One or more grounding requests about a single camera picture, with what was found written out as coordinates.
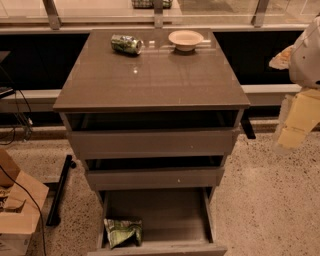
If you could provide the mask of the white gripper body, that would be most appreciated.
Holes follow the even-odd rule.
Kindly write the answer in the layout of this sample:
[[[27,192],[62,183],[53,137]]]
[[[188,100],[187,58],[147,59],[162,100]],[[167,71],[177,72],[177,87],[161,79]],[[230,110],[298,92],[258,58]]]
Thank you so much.
[[[282,101],[279,124],[273,136],[273,150],[286,154],[297,149],[320,123],[320,91],[303,89]]]

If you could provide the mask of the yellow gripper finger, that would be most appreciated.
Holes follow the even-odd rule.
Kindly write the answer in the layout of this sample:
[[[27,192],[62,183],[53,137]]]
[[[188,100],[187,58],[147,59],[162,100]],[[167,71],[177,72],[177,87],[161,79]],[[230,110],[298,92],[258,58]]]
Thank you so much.
[[[278,70],[288,69],[290,65],[292,51],[292,45],[286,47],[284,50],[282,50],[269,61],[269,66]]]

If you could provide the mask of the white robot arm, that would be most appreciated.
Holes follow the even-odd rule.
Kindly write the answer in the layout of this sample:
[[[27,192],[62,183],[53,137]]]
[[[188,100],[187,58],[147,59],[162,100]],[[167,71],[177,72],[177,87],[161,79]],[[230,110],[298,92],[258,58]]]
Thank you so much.
[[[288,69],[290,80],[301,87],[281,103],[273,149],[285,154],[297,149],[320,123],[320,15],[293,45],[273,57],[269,66]]]

